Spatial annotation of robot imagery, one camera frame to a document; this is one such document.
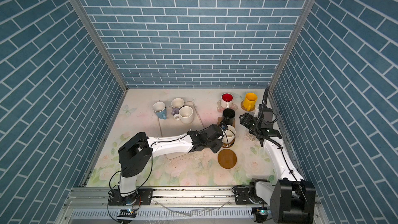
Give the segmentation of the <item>purple mug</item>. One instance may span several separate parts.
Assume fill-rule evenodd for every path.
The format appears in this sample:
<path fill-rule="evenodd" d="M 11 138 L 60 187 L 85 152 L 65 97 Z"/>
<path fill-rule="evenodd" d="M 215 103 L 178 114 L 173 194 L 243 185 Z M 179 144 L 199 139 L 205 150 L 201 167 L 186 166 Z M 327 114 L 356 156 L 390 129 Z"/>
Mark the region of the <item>purple mug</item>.
<path fill-rule="evenodd" d="M 182 98 L 175 98 L 171 101 L 172 115 L 179 114 L 179 111 L 184 107 L 184 100 Z"/>

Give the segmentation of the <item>plain white mug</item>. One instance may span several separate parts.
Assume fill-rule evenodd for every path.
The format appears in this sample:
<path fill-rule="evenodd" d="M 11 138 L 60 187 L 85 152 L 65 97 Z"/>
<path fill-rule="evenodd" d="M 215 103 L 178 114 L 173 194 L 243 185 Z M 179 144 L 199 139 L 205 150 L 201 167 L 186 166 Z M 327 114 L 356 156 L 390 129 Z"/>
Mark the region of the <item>plain white mug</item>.
<path fill-rule="evenodd" d="M 224 133 L 223 142 L 232 142 L 236 138 L 236 130 L 232 125 L 227 125 L 227 129 Z"/>

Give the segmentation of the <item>beige serving tray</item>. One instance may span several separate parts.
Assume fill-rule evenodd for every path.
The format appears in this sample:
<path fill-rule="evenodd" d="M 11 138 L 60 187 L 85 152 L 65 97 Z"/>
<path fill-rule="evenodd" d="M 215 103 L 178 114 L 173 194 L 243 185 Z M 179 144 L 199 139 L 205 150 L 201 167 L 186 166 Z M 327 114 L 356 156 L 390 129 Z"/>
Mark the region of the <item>beige serving tray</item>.
<path fill-rule="evenodd" d="M 189 124 L 184 124 L 180 120 L 175 120 L 174 116 L 171 114 L 172 107 L 166 108 L 167 119 L 158 119 L 159 130 L 156 137 L 168 137 L 177 136 L 181 134 L 186 134 L 189 130 L 199 131 L 204 128 L 202 121 L 197 113 L 195 104 L 192 101 L 186 102 L 186 106 L 193 109 L 193 121 Z"/>

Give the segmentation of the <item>blue mug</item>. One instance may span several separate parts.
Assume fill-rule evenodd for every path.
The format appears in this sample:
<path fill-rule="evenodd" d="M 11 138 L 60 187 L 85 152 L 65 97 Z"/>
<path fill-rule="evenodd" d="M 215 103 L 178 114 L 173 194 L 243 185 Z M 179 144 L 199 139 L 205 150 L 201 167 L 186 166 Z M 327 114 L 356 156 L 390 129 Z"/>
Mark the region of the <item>blue mug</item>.
<path fill-rule="evenodd" d="M 163 120 L 167 119 L 167 110 L 166 110 L 165 103 L 163 103 L 163 102 L 154 103 L 154 105 L 152 106 L 152 110 L 159 119 L 163 119 Z"/>

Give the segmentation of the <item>white speckled mug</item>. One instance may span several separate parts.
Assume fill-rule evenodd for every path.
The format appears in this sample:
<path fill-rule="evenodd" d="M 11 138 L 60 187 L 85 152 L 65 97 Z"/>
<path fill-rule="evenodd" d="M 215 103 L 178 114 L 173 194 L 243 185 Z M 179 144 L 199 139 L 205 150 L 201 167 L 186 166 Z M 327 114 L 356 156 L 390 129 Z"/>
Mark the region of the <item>white speckled mug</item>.
<path fill-rule="evenodd" d="M 193 108 L 189 106 L 184 106 L 179 110 L 178 114 L 174 115 L 174 119 L 177 121 L 181 121 L 184 124 L 190 124 L 193 122 Z"/>

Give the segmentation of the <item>pink flower coaster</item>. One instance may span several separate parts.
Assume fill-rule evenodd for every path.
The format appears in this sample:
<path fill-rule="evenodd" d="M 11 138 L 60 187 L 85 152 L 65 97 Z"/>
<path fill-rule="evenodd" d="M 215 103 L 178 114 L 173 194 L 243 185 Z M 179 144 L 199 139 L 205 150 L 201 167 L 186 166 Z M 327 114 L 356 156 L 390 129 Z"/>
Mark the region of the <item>pink flower coaster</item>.
<path fill-rule="evenodd" d="M 226 102 L 224 100 L 219 100 L 217 104 L 218 104 L 217 111 L 220 113 L 223 112 L 225 109 L 232 109 L 234 111 L 238 110 L 238 106 L 234 104 L 233 101 Z"/>

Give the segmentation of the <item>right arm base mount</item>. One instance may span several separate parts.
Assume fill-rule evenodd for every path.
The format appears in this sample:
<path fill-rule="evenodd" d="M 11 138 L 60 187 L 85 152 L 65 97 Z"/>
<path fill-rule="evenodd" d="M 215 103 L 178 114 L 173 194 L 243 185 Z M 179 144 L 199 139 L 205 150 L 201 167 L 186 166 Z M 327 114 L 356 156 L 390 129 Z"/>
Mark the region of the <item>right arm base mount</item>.
<path fill-rule="evenodd" d="M 249 186 L 234 186 L 232 187 L 235 204 L 249 205 L 249 204 L 269 204 L 274 188 L 268 186 L 260 186 L 259 190 L 250 188 Z"/>

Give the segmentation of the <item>white mug red inside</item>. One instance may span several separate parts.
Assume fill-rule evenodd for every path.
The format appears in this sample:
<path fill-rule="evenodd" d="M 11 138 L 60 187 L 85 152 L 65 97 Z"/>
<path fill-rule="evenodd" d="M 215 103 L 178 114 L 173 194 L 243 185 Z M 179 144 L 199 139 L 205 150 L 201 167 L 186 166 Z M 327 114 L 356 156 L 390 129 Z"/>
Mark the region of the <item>white mug red inside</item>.
<path fill-rule="evenodd" d="M 233 101 L 234 101 L 234 97 L 233 97 L 232 94 L 230 94 L 230 93 L 224 93 L 224 94 L 221 96 L 220 106 L 221 106 L 223 109 L 232 108 L 232 106 L 233 106 Z"/>

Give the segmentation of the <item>yellow mug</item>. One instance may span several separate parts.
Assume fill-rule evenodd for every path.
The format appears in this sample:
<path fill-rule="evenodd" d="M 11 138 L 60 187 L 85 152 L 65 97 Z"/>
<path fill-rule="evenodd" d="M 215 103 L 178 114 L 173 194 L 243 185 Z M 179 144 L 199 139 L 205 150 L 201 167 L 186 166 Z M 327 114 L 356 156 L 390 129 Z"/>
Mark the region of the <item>yellow mug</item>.
<path fill-rule="evenodd" d="M 247 93 L 244 98 L 244 107 L 250 110 L 256 104 L 258 97 L 255 93 Z"/>

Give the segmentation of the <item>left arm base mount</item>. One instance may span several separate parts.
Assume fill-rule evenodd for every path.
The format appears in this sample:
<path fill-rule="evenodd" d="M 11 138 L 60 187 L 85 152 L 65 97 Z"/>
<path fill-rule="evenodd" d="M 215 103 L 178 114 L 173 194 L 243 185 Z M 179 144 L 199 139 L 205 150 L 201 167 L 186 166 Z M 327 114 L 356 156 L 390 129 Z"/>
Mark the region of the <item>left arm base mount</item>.
<path fill-rule="evenodd" d="M 123 197 L 120 193 L 119 188 L 116 188 L 110 194 L 108 205 L 110 206 L 150 205 L 152 196 L 153 196 L 153 189 L 150 188 L 139 189 L 136 193 L 133 193 L 126 197 Z"/>

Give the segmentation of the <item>brown round coaster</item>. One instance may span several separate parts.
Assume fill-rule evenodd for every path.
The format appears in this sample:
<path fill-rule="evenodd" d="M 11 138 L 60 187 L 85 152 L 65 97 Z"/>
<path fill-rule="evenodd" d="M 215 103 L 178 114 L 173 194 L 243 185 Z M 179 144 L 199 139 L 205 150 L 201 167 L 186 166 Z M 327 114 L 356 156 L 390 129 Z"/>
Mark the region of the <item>brown round coaster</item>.
<path fill-rule="evenodd" d="M 230 149 L 223 149 L 218 153 L 218 163 L 224 169 L 231 169 L 237 164 L 237 155 Z"/>
<path fill-rule="evenodd" d="M 232 142 L 222 142 L 222 148 L 230 148 L 234 145 L 235 140 L 233 140 Z"/>

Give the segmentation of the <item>black mug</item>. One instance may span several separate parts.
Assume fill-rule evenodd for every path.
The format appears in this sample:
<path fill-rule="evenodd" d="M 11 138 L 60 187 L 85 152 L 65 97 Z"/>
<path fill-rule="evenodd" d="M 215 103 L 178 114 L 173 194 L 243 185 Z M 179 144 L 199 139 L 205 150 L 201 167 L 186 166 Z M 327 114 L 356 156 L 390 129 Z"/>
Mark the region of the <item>black mug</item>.
<path fill-rule="evenodd" d="M 233 125 L 235 120 L 235 111 L 230 108 L 226 108 L 222 112 L 221 125 Z"/>

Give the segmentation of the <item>brown paw coaster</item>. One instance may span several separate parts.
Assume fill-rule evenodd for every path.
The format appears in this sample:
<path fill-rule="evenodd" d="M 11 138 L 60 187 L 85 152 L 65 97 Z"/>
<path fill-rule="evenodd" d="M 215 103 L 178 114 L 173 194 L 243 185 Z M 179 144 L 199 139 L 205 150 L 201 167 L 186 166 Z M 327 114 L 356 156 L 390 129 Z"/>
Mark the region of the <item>brown paw coaster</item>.
<path fill-rule="evenodd" d="M 220 123 L 221 123 L 221 121 L 223 120 L 223 117 L 218 117 L 218 122 L 217 122 L 217 125 L 220 125 Z M 232 120 L 232 124 L 230 124 L 230 125 L 232 125 L 233 127 L 235 127 L 236 126 L 236 119 L 234 118 L 233 120 Z"/>

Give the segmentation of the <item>multicolour stitched round coaster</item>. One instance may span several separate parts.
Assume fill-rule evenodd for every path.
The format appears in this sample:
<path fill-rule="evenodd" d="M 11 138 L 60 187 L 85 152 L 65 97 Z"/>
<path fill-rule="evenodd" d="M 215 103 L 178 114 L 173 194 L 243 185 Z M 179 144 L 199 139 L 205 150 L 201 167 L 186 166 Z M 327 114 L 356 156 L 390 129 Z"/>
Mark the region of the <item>multicolour stitched round coaster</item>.
<path fill-rule="evenodd" d="M 245 137 L 253 142 L 258 141 L 258 139 L 253 134 L 251 134 L 248 129 L 245 130 Z"/>

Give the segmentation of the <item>woven rattan coaster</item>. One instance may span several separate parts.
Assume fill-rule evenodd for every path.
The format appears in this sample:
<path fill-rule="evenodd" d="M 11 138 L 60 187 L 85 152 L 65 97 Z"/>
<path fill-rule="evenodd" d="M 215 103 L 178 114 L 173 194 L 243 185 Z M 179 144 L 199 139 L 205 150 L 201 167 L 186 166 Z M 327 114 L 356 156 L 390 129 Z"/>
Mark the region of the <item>woven rattan coaster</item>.
<path fill-rule="evenodd" d="M 248 110 L 247 108 L 244 107 L 244 101 L 241 101 L 240 107 L 241 107 L 241 109 L 243 109 L 246 112 L 253 112 L 256 109 L 256 105 L 253 105 L 252 108 L 250 110 Z"/>

